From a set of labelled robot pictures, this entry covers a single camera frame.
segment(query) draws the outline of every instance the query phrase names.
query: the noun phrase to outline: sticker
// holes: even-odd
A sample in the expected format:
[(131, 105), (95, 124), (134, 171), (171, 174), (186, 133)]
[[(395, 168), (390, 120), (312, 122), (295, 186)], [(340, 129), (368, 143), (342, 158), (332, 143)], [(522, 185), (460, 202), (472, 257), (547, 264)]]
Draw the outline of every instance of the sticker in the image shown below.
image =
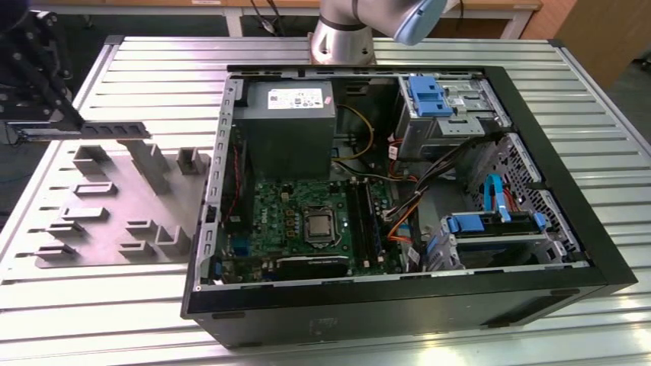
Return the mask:
[(420, 254), (418, 254), (416, 249), (414, 249), (414, 247), (410, 247), (410, 251), (407, 252), (407, 255), (410, 256), (414, 263), (420, 263)]
[(398, 160), (398, 146), (388, 147), (388, 158), (391, 160)]
[(272, 89), (268, 91), (268, 109), (323, 108), (322, 89)]

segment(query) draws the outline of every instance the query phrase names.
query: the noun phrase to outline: black metal frame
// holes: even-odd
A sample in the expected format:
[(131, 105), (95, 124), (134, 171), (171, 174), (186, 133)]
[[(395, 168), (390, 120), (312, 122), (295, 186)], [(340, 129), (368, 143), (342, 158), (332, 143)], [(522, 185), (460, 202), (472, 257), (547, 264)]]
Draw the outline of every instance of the black metal frame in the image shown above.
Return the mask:
[(142, 122), (88, 123), (71, 103), (64, 79), (72, 77), (66, 35), (58, 15), (30, 11), (0, 33), (0, 120), (26, 140), (147, 139)]
[(507, 326), (527, 323), (550, 311), (566, 306), (586, 296), (611, 294), (637, 283), (633, 270), (623, 260), (619, 250), (599, 222), (591, 206), (581, 192), (574, 178), (565, 167), (550, 140), (536, 122), (524, 99), (516, 90), (512, 80), (502, 67), (494, 66), (230, 66), (232, 77), (238, 79), (264, 78), (282, 79), (282, 75), (270, 72), (298, 70), (299, 77), (307, 70), (356, 73), (367, 72), (483, 72), (503, 108), (512, 120), (516, 132), (524, 142), (543, 177), (540, 188), (548, 190), (567, 220), (577, 239), (585, 250), (589, 268), (567, 268), (561, 271), (486, 271), (474, 275), (454, 277), (420, 278), (418, 274), (406, 274), (403, 281), (378, 281), (362, 283), (339, 283), (296, 287), (262, 286), (246, 290), (199, 291), (192, 288), (195, 262), (191, 261), (187, 277), (187, 289), (183, 297), (182, 316), (198, 319), (214, 314), (244, 316), (246, 310), (278, 309), (286, 307), (314, 307), (318, 305), (342, 305), (387, 300), (407, 300), (428, 297), (463, 297), (471, 294), (512, 294), (518, 291), (543, 290), (557, 300), (532, 300), (524, 308), (499, 316), (479, 326)]

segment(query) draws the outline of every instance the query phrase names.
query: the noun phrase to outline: green circuit board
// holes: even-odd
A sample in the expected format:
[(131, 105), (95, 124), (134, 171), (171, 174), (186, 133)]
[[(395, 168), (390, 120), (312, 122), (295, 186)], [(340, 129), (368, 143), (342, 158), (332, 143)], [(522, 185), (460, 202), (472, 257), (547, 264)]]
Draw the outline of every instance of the green circuit board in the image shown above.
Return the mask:
[[(239, 245), (248, 246), (248, 255), (234, 261), (243, 281), (259, 281), (259, 266), (275, 258), (339, 255), (350, 258), (350, 275), (380, 275), (400, 270), (398, 252), (383, 252), (383, 261), (371, 266), (355, 262), (354, 234), (350, 223), (347, 181), (260, 182), (255, 186), (254, 232)], [(391, 194), (383, 181), (371, 184), (371, 197), (379, 212), (391, 207)], [(311, 241), (311, 218), (328, 217), (334, 228), (323, 230), (332, 237)], [(380, 245), (386, 235), (378, 233)]]

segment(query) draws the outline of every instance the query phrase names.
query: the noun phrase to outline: wire bundle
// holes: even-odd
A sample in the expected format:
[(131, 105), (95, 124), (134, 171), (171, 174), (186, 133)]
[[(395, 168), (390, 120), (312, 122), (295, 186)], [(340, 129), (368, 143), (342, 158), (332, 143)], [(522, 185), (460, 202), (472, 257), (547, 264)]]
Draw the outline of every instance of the wire bundle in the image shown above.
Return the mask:
[(456, 161), (463, 156), (464, 152), (472, 149), (476, 145), (495, 141), (502, 138), (503, 133), (492, 133), (486, 136), (474, 137), (472, 139), (466, 140), (458, 147), (450, 150), (443, 156), (432, 163), (431, 167), (427, 169), (426, 174), (420, 177), (416, 182), (416, 187), (414, 188), (414, 193), (408, 200), (400, 205), (394, 207), (387, 213), (387, 217), (394, 217), (399, 214), (403, 210), (407, 210), (400, 218), (398, 219), (396, 223), (394, 224), (392, 230), (388, 233), (390, 240), (398, 240), (404, 242), (412, 242), (410, 238), (404, 238), (403, 236), (394, 236), (400, 227), (400, 224), (407, 220), (411, 213), (418, 207), (420, 203), (422, 196), (426, 193), (427, 189), (430, 189), (430, 183), (432, 180), (440, 176), (444, 172), (447, 172), (451, 168), (454, 168)]

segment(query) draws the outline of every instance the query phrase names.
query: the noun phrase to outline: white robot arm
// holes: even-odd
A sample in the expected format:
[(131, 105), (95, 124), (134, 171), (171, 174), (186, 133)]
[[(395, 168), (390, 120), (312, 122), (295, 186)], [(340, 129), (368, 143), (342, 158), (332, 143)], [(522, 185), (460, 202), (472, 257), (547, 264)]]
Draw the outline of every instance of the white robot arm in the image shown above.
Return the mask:
[(323, 0), (311, 54), (326, 65), (366, 65), (374, 59), (371, 28), (412, 46), (435, 27), (447, 0)]

